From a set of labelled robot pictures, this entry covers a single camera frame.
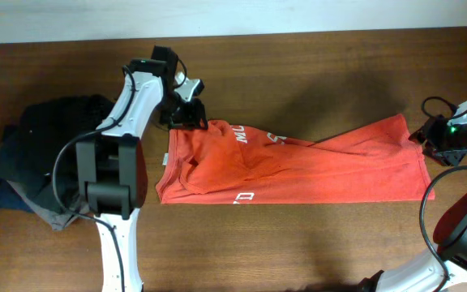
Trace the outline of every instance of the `red cloth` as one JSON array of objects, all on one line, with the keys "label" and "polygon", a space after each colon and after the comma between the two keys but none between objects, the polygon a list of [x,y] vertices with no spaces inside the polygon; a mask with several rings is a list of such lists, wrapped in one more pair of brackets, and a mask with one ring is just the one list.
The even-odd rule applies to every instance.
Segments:
[{"label": "red cloth", "polygon": [[208,126],[170,131],[168,164],[156,185],[161,203],[420,200],[430,183],[400,114],[320,143],[220,120]]}]

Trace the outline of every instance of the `dark blue cloth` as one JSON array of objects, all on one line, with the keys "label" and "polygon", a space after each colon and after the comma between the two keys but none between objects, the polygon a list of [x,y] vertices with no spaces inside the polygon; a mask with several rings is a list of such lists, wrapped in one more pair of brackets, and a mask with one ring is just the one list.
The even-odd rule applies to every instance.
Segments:
[{"label": "dark blue cloth", "polygon": [[3,179],[0,179],[0,208],[11,210],[22,210],[28,213],[33,211],[23,202],[21,197],[14,191],[14,188]]}]

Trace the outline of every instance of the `pile of clothes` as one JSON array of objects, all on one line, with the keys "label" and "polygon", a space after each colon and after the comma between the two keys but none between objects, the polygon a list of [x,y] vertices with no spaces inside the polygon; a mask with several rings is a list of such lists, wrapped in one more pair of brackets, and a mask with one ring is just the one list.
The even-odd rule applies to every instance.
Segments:
[{"label": "pile of clothes", "polygon": [[[7,126],[0,145],[0,208],[34,212],[54,230],[75,218],[54,198],[51,172],[61,148],[75,136],[95,130],[114,103],[103,96],[62,97],[23,112],[18,126]],[[88,212],[78,193],[75,150],[66,153],[58,171],[65,206]]]}]

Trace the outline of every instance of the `red t-shirt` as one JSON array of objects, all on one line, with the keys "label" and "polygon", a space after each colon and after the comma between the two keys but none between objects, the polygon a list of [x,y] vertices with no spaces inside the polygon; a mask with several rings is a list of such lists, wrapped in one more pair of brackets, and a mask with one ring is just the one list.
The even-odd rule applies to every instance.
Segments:
[{"label": "red t-shirt", "polygon": [[398,114],[320,143],[212,120],[171,130],[163,204],[321,204],[420,200],[430,177]]}]

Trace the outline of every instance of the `wood grain surface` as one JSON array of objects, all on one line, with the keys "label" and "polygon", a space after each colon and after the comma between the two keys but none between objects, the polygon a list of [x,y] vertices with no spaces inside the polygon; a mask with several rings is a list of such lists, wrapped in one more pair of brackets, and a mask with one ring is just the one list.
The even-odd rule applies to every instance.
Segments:
[{"label": "wood grain surface", "polygon": [[[0,45],[0,138],[27,105],[122,89],[120,67],[171,46],[204,80],[209,118],[322,140],[402,113],[411,131],[423,98],[467,100],[467,28]],[[443,111],[431,105],[433,112]],[[166,132],[149,127],[150,187],[138,223],[146,291],[276,291],[357,283],[425,246],[418,203],[159,205]],[[443,170],[426,162],[431,176]],[[467,172],[444,179],[427,208],[433,230],[467,192]],[[35,215],[0,211],[0,291],[98,291],[96,227],[53,232]],[[467,285],[452,291],[467,291]]]}]

